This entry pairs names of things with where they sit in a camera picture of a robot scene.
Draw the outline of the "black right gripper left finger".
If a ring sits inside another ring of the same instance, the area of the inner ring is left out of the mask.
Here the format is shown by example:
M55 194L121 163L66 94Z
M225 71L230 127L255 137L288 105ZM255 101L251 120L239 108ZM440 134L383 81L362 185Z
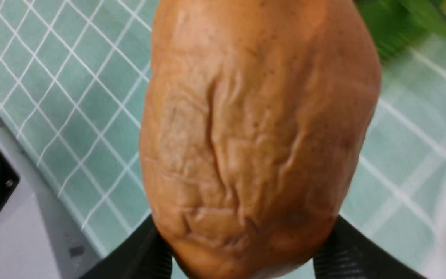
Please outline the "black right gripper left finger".
M149 215L82 279L170 279L172 254Z

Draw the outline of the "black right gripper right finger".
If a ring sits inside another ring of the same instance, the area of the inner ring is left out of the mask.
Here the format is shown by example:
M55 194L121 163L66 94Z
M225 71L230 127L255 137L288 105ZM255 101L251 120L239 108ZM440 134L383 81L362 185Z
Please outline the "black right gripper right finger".
M313 257L317 279L423 279L338 216L331 235Z

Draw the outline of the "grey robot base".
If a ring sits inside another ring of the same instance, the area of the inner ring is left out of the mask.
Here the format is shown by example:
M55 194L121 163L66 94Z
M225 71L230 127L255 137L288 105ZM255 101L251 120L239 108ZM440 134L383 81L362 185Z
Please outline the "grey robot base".
M0 118L0 279L80 279L99 261Z

